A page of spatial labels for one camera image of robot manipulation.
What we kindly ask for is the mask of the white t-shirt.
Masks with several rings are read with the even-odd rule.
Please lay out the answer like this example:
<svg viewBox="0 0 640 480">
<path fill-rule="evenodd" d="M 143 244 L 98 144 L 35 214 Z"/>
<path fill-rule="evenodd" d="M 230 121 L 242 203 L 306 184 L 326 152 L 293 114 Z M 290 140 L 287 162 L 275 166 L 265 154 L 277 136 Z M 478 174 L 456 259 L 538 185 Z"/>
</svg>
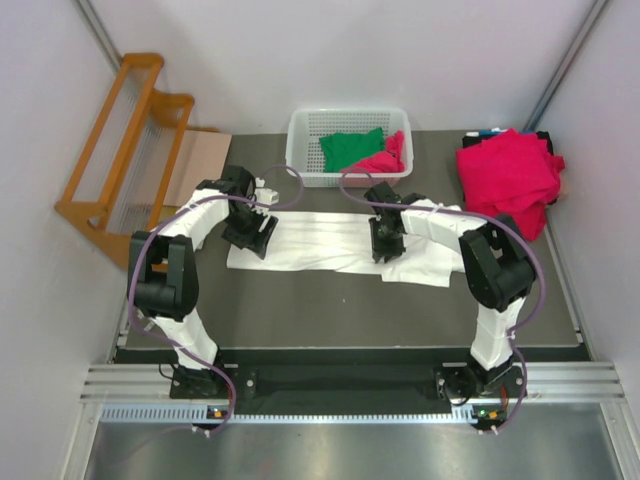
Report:
<svg viewBox="0 0 640 480">
<path fill-rule="evenodd" d="M 370 217 L 366 214 L 278 212 L 278 224 L 261 259 L 232 246 L 226 266 L 237 270 L 334 271 L 375 275 L 384 282 L 447 288 L 462 273 L 460 254 L 419 236 L 404 238 L 405 252 L 388 263 L 372 256 Z"/>
</svg>

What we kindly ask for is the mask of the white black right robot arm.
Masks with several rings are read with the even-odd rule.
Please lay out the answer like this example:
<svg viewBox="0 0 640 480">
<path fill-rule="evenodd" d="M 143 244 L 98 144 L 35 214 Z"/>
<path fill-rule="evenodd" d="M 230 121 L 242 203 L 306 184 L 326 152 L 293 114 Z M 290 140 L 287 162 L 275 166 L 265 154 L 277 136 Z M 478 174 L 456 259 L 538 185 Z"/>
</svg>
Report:
<svg viewBox="0 0 640 480">
<path fill-rule="evenodd" d="M 492 394 L 513 364 L 515 326 L 537 279 L 535 263 L 514 220 L 501 215 L 491 222 L 442 208 L 423 195 L 401 197 L 386 182 L 372 186 L 364 198 L 375 212 L 369 219 L 374 262 L 402 257 L 408 235 L 461 257 L 468 289 L 478 302 L 466 380 L 474 393 Z"/>
</svg>

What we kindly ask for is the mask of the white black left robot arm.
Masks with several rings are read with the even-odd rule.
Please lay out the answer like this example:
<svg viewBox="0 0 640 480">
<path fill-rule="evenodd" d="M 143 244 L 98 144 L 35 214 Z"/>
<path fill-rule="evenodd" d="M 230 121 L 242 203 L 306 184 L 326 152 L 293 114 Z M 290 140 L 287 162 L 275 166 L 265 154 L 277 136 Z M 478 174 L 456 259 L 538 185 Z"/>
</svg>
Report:
<svg viewBox="0 0 640 480">
<path fill-rule="evenodd" d="M 222 224 L 223 240 L 264 259 L 278 223 L 268 210 L 278 201 L 279 194 L 266 187 L 263 179 L 243 167 L 226 167 L 220 179 L 201 181 L 170 219 L 131 236 L 131 311 L 159 326 L 177 353 L 178 365 L 194 370 L 192 384 L 205 396 L 220 394 L 227 374 L 215 365 L 218 346 L 197 311 L 200 287 L 195 253 Z"/>
</svg>

